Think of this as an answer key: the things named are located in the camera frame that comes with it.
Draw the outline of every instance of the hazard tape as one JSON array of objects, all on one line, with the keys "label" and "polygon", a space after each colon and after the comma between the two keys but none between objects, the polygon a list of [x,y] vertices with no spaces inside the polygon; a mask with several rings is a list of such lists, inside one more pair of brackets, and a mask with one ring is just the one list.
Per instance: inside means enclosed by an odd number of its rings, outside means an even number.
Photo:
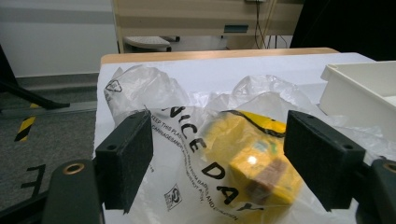
[{"label": "hazard tape", "polygon": [[[38,105],[31,104],[31,108],[36,108]],[[15,142],[24,142],[27,140],[27,135],[30,132],[30,128],[32,127],[33,123],[35,122],[35,117],[29,117],[23,120],[20,130],[15,137]]]}]

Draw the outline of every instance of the yellow and black tape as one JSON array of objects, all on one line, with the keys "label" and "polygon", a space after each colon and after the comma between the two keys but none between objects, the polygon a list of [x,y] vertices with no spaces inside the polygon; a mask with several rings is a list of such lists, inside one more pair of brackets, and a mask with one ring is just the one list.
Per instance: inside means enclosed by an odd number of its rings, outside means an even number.
[{"label": "yellow and black tape", "polygon": [[286,133],[286,124],[270,119],[261,115],[256,115],[242,110],[227,110],[236,116],[241,116],[253,124],[256,128],[273,137],[284,138]]},{"label": "yellow and black tape", "polygon": [[[31,108],[38,107],[38,105],[31,104]],[[20,130],[17,133],[17,136],[15,137],[14,142],[24,142],[27,140],[27,135],[30,132],[30,129],[35,122],[35,117],[29,117],[23,120]]]}]

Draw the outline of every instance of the gray carpet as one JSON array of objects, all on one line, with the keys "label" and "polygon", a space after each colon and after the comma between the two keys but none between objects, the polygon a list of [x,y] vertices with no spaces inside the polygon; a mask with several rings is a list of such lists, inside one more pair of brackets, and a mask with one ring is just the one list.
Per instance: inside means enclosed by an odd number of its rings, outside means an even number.
[{"label": "gray carpet", "polygon": [[[96,88],[36,91],[62,103],[96,101]],[[30,103],[0,93],[0,108],[24,108]],[[15,142],[23,119],[0,119],[0,210],[48,189],[59,165],[90,159],[95,112],[37,116],[27,141]]]}]

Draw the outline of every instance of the plastic bag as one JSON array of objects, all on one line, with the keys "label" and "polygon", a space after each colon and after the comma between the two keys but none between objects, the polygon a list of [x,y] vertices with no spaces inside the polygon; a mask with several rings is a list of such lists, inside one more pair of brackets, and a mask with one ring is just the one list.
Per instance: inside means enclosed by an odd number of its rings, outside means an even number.
[{"label": "plastic bag", "polygon": [[346,118],[325,116],[296,86],[260,76],[231,94],[186,93],[158,69],[135,66],[119,70],[105,95],[116,124],[136,110],[152,113],[154,157],[132,223],[355,222],[356,202],[326,212],[283,156],[282,138],[268,134],[284,124],[267,117],[284,122],[289,109],[342,127]]}]

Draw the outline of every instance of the yellow object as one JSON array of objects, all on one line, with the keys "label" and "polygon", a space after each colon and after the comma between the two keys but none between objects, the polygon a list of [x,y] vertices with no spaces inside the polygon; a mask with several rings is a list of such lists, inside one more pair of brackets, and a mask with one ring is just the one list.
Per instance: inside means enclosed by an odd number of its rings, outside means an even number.
[{"label": "yellow object", "polygon": [[[38,105],[31,104],[31,108],[37,108]],[[23,120],[20,129],[18,130],[17,136],[15,136],[15,142],[24,142],[27,140],[27,135],[30,132],[30,128],[35,122],[35,117],[29,117]]]},{"label": "yellow object", "polygon": [[285,131],[282,122],[244,111],[221,113],[205,131],[206,158],[225,167],[239,190],[230,206],[263,208],[241,213],[244,223],[271,223],[298,195],[302,179],[284,156]]}]

